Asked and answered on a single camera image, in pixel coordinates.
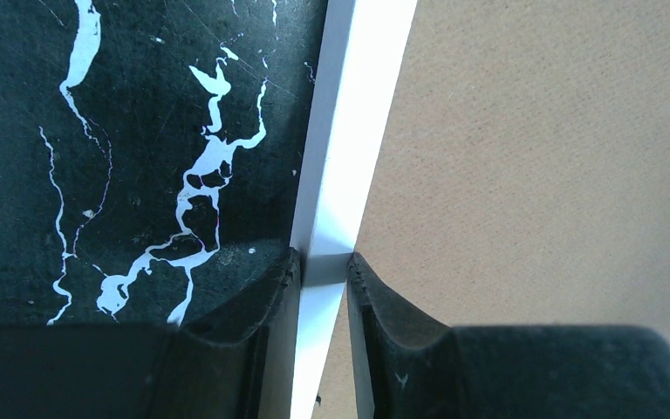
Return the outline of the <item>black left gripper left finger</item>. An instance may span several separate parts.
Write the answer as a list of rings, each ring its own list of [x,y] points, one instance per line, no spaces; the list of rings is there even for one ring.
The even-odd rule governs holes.
[[[0,326],[0,418],[286,418],[301,257],[183,326]]]

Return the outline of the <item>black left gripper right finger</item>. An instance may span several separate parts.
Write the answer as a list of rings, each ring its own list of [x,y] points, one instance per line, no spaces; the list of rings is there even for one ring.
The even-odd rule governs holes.
[[[347,305],[361,418],[670,418],[670,346],[639,326],[447,326],[359,254]]]

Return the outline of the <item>white picture frame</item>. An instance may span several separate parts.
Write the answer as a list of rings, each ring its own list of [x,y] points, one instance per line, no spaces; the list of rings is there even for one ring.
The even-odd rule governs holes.
[[[356,245],[447,326],[670,346],[670,1],[421,1]],[[295,418],[357,412],[346,288]]]

